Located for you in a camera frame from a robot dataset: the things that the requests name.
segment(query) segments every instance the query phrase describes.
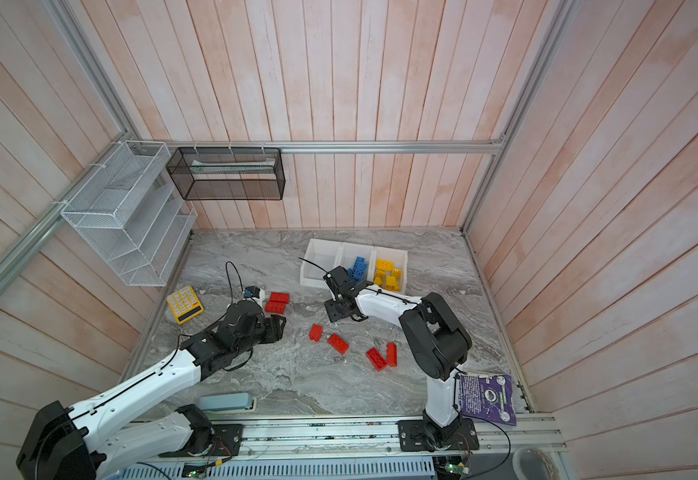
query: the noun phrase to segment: calculator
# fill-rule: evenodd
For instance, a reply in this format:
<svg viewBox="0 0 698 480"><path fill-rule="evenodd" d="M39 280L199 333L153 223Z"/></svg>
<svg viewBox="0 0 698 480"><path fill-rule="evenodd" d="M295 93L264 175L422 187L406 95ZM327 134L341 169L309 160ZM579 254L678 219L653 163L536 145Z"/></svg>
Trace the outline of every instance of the calculator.
<svg viewBox="0 0 698 480"><path fill-rule="evenodd" d="M205 311L194 289L190 286L185 286L178 292L168 295L168 304L170 305L171 312L173 312L175 321L178 322L179 325L190 321Z"/></svg>

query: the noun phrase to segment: gray marble tabletop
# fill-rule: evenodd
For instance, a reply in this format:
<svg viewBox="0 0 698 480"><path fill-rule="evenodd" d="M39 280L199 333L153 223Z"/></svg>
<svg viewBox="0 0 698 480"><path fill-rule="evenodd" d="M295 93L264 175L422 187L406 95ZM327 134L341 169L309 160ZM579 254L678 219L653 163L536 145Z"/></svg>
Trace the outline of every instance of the gray marble tabletop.
<svg viewBox="0 0 698 480"><path fill-rule="evenodd" d="M255 347L248 364L234 372L217 372L185 389L144 418L167 415L197 398L222 393L249 392L262 415L411 415L426 402L426 376L413 360L399 327L376 318L364 322L327 320L323 302L328 290L299 284L301 261L310 238L388 246L408 251L408 295L440 293L472 337L466 370L510 373L507 355L483 287L475 275L467 245L459 232L423 230L255 230L200 232L176 289L191 285L205 312L184 325L169 311L154 334L144 367L161 360L176 347L179 332L194 333L225 312L229 284L224 264L231 260L245 286L267 292L290 293L284 338ZM237 300L238 280L231 271ZM313 324L325 331L318 343L309 340ZM336 333L350 347L341 355L327 343ZM377 372L365 352L376 347L386 355L386 344L397 343L399 366Z"/></svg>

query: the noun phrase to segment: purple booklet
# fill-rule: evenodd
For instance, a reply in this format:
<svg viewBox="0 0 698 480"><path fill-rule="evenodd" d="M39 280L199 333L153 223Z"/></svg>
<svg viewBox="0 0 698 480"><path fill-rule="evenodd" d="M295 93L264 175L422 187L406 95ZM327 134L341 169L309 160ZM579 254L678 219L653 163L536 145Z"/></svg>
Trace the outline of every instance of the purple booklet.
<svg viewBox="0 0 698 480"><path fill-rule="evenodd" d="M516 426L512 407L512 377L508 375L459 377L459 404L467 417Z"/></svg>

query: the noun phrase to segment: pile of blue blocks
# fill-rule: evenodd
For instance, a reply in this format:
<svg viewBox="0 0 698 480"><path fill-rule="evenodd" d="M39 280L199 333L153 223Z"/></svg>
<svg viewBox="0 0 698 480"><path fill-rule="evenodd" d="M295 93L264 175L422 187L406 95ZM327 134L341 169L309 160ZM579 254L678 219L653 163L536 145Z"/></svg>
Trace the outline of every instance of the pile of blue blocks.
<svg viewBox="0 0 698 480"><path fill-rule="evenodd" d="M361 256L358 256L354 261L354 266L347 270L350 277L354 279L355 282L362 282L365 278L365 273L367 272L367 262Z"/></svg>

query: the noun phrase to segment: wood panel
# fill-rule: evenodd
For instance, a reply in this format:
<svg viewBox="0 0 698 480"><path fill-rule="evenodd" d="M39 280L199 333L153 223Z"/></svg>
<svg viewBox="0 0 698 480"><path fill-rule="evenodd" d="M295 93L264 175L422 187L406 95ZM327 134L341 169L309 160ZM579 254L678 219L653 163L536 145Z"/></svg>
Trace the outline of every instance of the wood panel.
<svg viewBox="0 0 698 480"><path fill-rule="evenodd" d="M581 478L698 478L698 1L585 2L557 55L469 238Z"/></svg>
<svg viewBox="0 0 698 480"><path fill-rule="evenodd" d="M495 138L558 2L72 4L150 138L255 141ZM429 160L288 157L286 198L203 200L200 222L219 229L460 225L482 179L482 157Z"/></svg>
<svg viewBox="0 0 698 480"><path fill-rule="evenodd" d="M75 12L86 12L78 1L70 4ZM108 14L116 25L108 8L92 10L97 20ZM164 9L150 13L150 25L168 24ZM92 30L90 17L80 18ZM90 36L99 56L117 44L107 33ZM159 53L178 52L175 37L159 40ZM113 62L107 52L103 56L118 87L124 82L114 65L127 77L124 58ZM188 75L181 75L170 72L171 88L187 85ZM185 89L187 95L194 92L193 85ZM144 97L125 88L119 93L139 133L148 138L153 128L153 135L162 137L155 127L162 119L144 120L135 108ZM193 126L208 128L204 115ZM0 0L0 255L119 134L46 3ZM6 458L15 457L38 408L56 400L70 405L118 381L152 311L150 294L124 286L68 227L10 285L0 298L0 478L19 476Z"/></svg>

